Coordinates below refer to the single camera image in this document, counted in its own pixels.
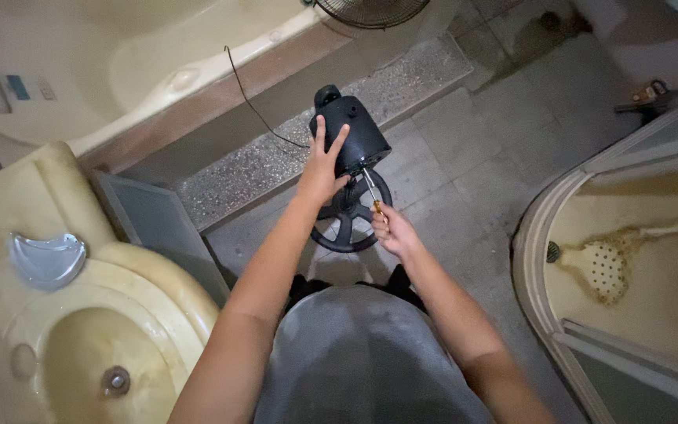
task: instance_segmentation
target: hand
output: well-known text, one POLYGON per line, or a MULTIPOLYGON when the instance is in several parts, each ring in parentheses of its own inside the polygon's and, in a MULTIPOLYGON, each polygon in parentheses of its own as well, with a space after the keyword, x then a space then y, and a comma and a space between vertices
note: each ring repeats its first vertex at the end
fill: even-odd
POLYGON ((371 226, 376 238, 384 249, 400 258, 402 262, 417 252, 425 251, 425 246, 423 246, 423 242, 417 236, 415 228, 412 227, 412 223, 404 215, 383 203, 380 203, 378 206, 381 208, 383 215, 386 215, 388 218, 389 223, 386 224, 383 221, 383 215, 376 212, 376 208, 371 206, 371 212, 373 212, 371 226))
POLYGON ((315 131, 315 140, 310 138, 310 154, 307 157, 302 177, 297 183, 297 195, 309 207, 321 207, 328 199, 350 181, 349 175, 334 179, 334 165, 339 151, 344 145, 350 126, 344 124, 339 131, 332 148, 325 151, 326 122, 322 115, 315 117, 318 129, 315 131))

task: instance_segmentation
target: terrazzo step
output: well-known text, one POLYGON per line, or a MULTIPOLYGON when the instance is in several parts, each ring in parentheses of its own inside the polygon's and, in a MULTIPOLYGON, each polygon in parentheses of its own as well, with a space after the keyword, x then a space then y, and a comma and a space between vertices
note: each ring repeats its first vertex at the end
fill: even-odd
MULTIPOLYGON (((444 34, 413 46, 398 60, 340 90, 343 95, 357 96, 385 130, 459 87, 469 72, 472 64, 451 36, 444 34)), ((307 125, 313 113, 313 108, 305 110, 274 130, 307 145, 307 125)), ((171 188, 198 232, 205 232, 294 181, 306 158, 307 149, 266 133, 171 188)))

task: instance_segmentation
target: sink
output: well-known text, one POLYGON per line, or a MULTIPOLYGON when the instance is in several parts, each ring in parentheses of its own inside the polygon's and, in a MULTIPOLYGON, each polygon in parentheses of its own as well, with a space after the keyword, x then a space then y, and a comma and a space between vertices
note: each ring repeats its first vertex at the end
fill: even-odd
POLYGON ((176 399, 172 373, 151 337, 106 308, 81 309, 51 329, 43 386, 58 422, 152 422, 168 415, 176 399))
POLYGON ((7 329, 0 401, 7 419, 165 422, 204 342, 155 284, 88 259, 7 329))
POLYGON ((118 241, 64 143, 0 171, 0 422, 163 423, 218 309, 179 266, 118 241), (64 287, 26 284, 16 232, 85 243, 64 287))

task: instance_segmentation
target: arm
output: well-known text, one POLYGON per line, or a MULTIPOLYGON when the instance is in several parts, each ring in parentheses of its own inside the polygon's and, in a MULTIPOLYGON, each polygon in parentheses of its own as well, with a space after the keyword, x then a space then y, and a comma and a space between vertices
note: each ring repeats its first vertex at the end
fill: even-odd
POLYGON ((273 335, 318 209, 350 179, 334 179, 334 164, 349 132, 345 125, 326 153, 325 121, 318 116, 297 194, 234 285, 169 423, 252 419, 273 335))
POLYGON ((374 214, 376 237, 400 258, 449 353, 496 421, 553 422, 480 305, 447 275, 405 217, 381 209, 389 224, 374 214))

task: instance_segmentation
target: electrical cord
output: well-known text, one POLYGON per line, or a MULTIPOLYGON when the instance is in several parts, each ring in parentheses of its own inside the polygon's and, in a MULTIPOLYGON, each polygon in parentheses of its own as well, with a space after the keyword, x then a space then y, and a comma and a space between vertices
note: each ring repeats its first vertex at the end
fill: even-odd
POLYGON ((261 119, 261 122, 263 122, 263 125, 265 125, 266 128, 268 128, 268 130, 269 130, 273 135, 277 136, 277 137, 280 138, 281 140, 284 140, 284 141, 286 141, 286 142, 288 142, 289 144, 292 144, 292 145, 294 145, 294 146, 300 147, 301 149, 309 149, 310 146, 303 146, 302 144, 295 143, 295 142, 292 141, 292 140, 289 140, 289 139, 287 139, 287 138, 285 138, 285 137, 282 137, 282 136, 278 135, 277 133, 275 133, 275 132, 271 129, 271 127, 269 126, 268 122, 266 122, 266 120, 263 119, 263 116, 261 116, 261 114, 258 113, 257 110, 255 110, 255 107, 252 105, 252 103, 250 103, 250 100, 248 100, 247 96, 245 95, 245 89, 242 88, 242 82, 240 82, 240 76, 237 74, 237 68, 234 67, 234 61, 232 60, 232 52, 229 50, 229 46, 228 46, 228 45, 225 45, 225 46, 224 46, 224 51, 226 51, 227 54, 229 54, 229 63, 232 64, 232 71, 234 71, 234 78, 237 79, 237 84, 240 85, 240 91, 242 92, 242 98, 245 99, 245 102, 247 103, 248 106, 250 106, 250 109, 252 109, 252 111, 254 111, 255 114, 261 119))

